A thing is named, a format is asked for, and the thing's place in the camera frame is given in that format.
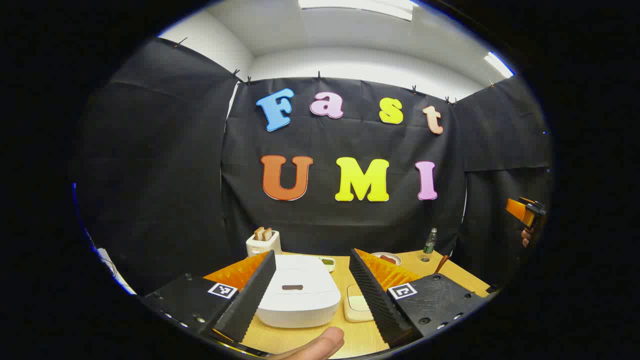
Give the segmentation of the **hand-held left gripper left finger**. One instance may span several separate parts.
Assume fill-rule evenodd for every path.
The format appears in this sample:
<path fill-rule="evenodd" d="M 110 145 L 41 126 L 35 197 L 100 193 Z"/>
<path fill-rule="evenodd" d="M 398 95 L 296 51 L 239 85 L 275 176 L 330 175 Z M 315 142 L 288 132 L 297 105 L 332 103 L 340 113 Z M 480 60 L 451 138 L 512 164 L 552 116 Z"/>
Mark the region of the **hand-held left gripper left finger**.
<path fill-rule="evenodd" d="M 276 271 L 274 251 L 259 258 L 243 288 L 189 273 L 142 296 L 140 301 L 179 330 L 242 357 L 267 352 L 243 345 L 249 326 Z"/>

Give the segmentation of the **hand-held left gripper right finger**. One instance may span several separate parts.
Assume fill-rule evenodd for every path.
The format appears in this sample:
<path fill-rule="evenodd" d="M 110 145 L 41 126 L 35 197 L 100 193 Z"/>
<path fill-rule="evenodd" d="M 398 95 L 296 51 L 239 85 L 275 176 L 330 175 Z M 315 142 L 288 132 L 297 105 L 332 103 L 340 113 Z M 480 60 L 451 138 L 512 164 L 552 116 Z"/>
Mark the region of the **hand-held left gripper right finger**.
<path fill-rule="evenodd" d="M 349 270 L 390 348 L 434 337 L 490 301 L 442 273 L 416 275 L 356 248 Z"/>

